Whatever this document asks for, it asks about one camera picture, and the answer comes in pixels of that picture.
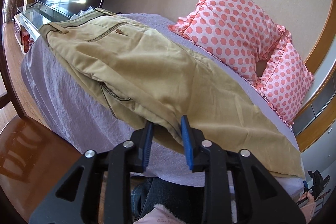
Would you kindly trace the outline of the person's right hand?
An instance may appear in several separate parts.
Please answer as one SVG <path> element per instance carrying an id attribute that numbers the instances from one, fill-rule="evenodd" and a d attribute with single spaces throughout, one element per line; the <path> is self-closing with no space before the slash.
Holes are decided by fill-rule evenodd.
<path id="1" fill-rule="evenodd" d="M 301 212 L 303 213 L 305 217 L 306 223 L 309 223 L 311 219 L 313 218 L 316 203 L 314 200 L 314 197 L 309 193 L 305 192 L 298 201 L 302 201 L 303 199 L 307 198 L 307 204 L 300 208 Z"/>

